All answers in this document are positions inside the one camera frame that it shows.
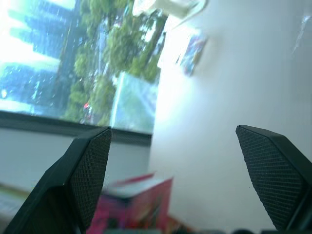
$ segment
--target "window frame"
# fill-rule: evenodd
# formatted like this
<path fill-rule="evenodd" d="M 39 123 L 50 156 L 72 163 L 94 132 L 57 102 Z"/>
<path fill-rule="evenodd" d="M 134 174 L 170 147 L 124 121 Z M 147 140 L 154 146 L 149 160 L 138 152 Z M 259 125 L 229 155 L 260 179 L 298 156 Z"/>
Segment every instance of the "window frame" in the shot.
<path fill-rule="evenodd" d="M 0 111 L 0 128 L 76 137 L 88 130 L 100 128 L 100 126 Z M 152 134 L 112 128 L 112 142 L 151 146 Z"/>

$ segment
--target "window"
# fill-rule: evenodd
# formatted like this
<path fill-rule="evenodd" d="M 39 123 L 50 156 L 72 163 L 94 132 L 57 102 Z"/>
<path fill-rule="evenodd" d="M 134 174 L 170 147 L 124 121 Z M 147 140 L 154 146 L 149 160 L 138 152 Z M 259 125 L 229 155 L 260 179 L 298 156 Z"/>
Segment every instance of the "window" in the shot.
<path fill-rule="evenodd" d="M 152 133 L 166 16 L 133 0 L 0 8 L 0 110 Z"/>

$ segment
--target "red box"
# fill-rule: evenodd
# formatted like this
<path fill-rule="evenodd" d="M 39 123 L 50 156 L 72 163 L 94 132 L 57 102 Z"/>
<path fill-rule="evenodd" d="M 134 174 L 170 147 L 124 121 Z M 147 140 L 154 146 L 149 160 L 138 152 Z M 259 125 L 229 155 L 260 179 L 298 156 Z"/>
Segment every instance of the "red box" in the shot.
<path fill-rule="evenodd" d="M 87 234 L 105 229 L 161 229 L 167 224 L 173 179 L 143 175 L 114 183 L 100 196 Z"/>

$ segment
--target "black mesh pad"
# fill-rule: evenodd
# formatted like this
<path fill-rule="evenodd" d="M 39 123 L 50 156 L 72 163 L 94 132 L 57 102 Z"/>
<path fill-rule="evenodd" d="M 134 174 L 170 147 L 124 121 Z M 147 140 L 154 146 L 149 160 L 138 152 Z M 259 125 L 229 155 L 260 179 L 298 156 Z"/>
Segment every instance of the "black mesh pad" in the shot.
<path fill-rule="evenodd" d="M 305 191 L 305 181 L 268 137 L 278 134 L 253 130 L 238 126 L 239 144 L 254 189 L 274 226 L 284 230 Z"/>
<path fill-rule="evenodd" d="M 85 227 L 91 223 L 103 187 L 110 138 L 109 131 L 90 141 L 70 179 L 77 210 Z"/>

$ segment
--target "white wall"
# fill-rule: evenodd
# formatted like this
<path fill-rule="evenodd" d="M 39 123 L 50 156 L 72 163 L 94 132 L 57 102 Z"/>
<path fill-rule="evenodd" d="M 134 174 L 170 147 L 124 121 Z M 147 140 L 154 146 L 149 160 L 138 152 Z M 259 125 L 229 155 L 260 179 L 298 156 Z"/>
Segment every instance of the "white wall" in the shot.
<path fill-rule="evenodd" d="M 0 128 L 0 183 L 31 191 L 71 137 Z M 150 147 L 111 143 L 104 184 L 147 172 Z"/>
<path fill-rule="evenodd" d="M 293 53 L 308 2 L 210 0 L 189 23 L 209 36 L 195 74 L 162 70 L 150 170 L 175 176 L 170 212 L 195 228 L 274 228 L 237 125 L 284 134 L 312 160 L 312 19 Z"/>

